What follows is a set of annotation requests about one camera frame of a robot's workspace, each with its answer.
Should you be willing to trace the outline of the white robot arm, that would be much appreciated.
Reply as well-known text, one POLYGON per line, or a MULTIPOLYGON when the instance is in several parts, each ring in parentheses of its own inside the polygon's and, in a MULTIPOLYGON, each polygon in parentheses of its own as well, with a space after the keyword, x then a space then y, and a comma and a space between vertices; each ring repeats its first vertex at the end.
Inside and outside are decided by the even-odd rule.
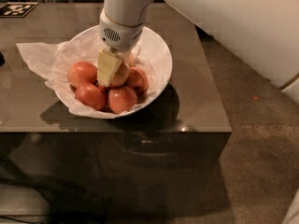
MULTIPOLYGON (((132 49, 152 1, 104 0, 104 43, 132 49)), ((164 1, 299 103, 299 0, 164 1)))

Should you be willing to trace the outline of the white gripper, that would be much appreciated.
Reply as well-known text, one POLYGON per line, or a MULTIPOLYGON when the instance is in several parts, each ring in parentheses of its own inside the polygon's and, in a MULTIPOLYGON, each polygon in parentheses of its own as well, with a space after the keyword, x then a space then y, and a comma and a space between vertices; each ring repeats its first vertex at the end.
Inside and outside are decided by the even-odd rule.
POLYGON ((102 10, 99 27, 101 39, 111 48, 100 49, 98 52, 97 80, 101 85, 108 87, 122 63, 117 51, 131 50, 139 41, 144 25, 128 27, 117 24, 102 10))

